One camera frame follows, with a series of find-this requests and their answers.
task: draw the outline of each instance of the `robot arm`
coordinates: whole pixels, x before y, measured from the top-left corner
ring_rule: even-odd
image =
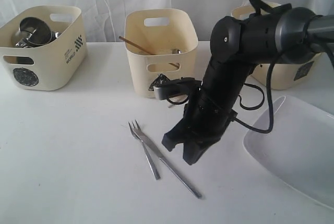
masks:
[[[236,120],[232,107],[256,65],[303,64],[316,53],[325,51],[332,56],[334,51],[334,16],[316,16],[307,8],[292,8],[290,4],[271,8],[261,0],[250,3],[256,13],[248,19],[226,16],[215,25],[210,39],[212,56],[202,83],[190,86],[183,118],[163,136],[162,144],[169,151],[184,144],[183,159],[190,165]],[[261,15],[260,9],[269,14]],[[156,97],[165,98],[170,90],[174,94],[167,96],[181,94],[175,91],[182,79],[172,82],[154,87]],[[269,133],[272,124],[262,132]]]

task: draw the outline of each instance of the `white plastic tray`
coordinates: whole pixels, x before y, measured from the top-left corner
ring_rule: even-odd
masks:
[[[334,116],[295,97],[274,102],[270,134],[248,131],[246,150],[287,185],[334,209]],[[268,128],[268,110],[254,124]]]

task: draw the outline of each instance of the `wooden chopstick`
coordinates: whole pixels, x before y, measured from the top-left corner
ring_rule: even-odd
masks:
[[[120,40],[123,40],[124,42],[126,42],[126,43],[128,43],[128,44],[130,44],[130,45],[133,45],[135,48],[138,48],[138,49],[142,50],[143,52],[146,52],[146,53],[148,53],[148,54],[150,54],[150,55],[155,55],[154,53],[149,52],[149,51],[146,50],[145,48],[142,48],[140,45],[137,45],[136,43],[133,43],[132,41],[130,41],[130,40],[128,40],[128,39],[125,39],[125,38],[123,38],[122,36],[119,36],[119,39],[120,39]],[[172,66],[174,66],[174,67],[177,67],[177,68],[180,67],[179,65],[175,65],[174,63],[169,63],[169,64],[172,65]]]

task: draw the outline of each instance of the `white tabletop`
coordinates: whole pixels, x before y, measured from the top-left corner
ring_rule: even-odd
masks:
[[[89,54],[64,88],[16,88],[0,68],[0,223],[333,223],[318,205],[271,175],[243,147],[247,129],[232,123],[220,142],[193,166],[182,146],[161,139],[183,106],[137,96],[122,43],[89,43]],[[196,78],[210,57],[198,49]],[[334,73],[326,57],[311,79],[274,92],[334,113]],[[257,83],[252,78],[249,82]],[[253,105],[260,94],[242,90]],[[255,122],[266,107],[239,118]],[[195,198],[155,159],[155,181],[127,122],[137,119],[163,153],[204,195]]]

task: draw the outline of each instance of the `basket handle hole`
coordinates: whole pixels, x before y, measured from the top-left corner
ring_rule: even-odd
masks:
[[[72,14],[50,14],[50,19],[54,22],[70,22],[74,21]]]
[[[179,63],[150,64],[147,67],[147,70],[151,73],[177,71],[179,69],[180,69],[180,64]]]
[[[29,57],[21,56],[4,56],[4,61],[9,64],[33,65],[34,61]]]
[[[160,18],[147,18],[144,20],[144,25],[146,27],[160,27],[160,26],[168,26],[169,18],[160,17]]]

